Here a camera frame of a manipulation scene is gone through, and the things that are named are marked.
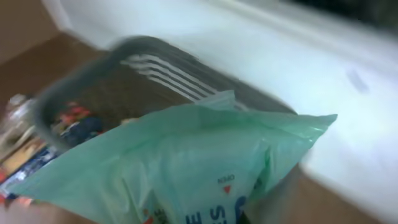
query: plastic bag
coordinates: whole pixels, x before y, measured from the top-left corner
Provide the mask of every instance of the plastic bag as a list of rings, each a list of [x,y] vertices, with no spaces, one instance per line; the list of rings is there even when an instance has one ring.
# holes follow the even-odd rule
[[[171,107],[77,146],[11,190],[98,223],[236,223],[335,119]]]

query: brown surface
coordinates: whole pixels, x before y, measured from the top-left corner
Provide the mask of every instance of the brown surface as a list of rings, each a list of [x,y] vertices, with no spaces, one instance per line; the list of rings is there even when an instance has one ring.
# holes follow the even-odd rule
[[[41,0],[1,0],[0,33],[0,63],[59,35]]]
[[[61,35],[0,66],[0,105],[16,93],[36,93],[101,53]],[[304,175],[288,197],[286,224],[378,223]],[[0,208],[0,224],[92,224],[51,205]]]

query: blue lettering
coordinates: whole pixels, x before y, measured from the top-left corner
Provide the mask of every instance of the blue lettering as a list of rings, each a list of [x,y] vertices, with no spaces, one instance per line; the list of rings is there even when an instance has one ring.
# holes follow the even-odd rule
[[[225,210],[221,205],[216,207],[216,212],[214,211],[214,209],[210,209],[210,217],[213,220],[217,220],[220,217],[220,214],[221,217],[225,218]]]
[[[235,217],[236,217],[236,222],[239,221],[239,218],[241,218],[241,215],[243,213],[243,205],[246,202],[246,197],[242,196],[240,198],[237,199],[236,203],[235,203]]]
[[[199,212],[197,212],[197,218],[198,218],[198,220],[195,219],[195,216],[194,216],[194,215],[191,215],[191,218],[192,218],[192,222],[191,222],[191,220],[189,219],[189,215],[186,215],[186,216],[185,216],[185,221],[187,222],[187,224],[201,224],[201,217],[200,217],[200,213],[199,213]]]

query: white wall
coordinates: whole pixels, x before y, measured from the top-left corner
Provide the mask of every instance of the white wall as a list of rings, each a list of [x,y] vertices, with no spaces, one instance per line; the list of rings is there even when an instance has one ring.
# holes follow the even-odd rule
[[[99,48],[130,35],[153,35],[298,113],[338,113],[303,162],[305,170],[364,209],[398,222],[398,79],[392,62],[365,64],[360,55],[356,60],[325,50],[315,40],[297,39],[206,1],[62,3],[73,31]]]

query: gray plastic basket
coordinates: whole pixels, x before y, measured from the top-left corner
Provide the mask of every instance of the gray plastic basket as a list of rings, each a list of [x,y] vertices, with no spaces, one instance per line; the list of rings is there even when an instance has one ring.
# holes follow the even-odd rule
[[[71,146],[52,132],[51,125],[68,102],[77,101],[92,110],[110,129],[122,119],[200,100],[223,90],[235,91],[236,107],[242,110],[293,113],[277,100],[222,75],[160,39],[135,37],[39,95],[33,108],[34,124],[40,137],[65,152]]]

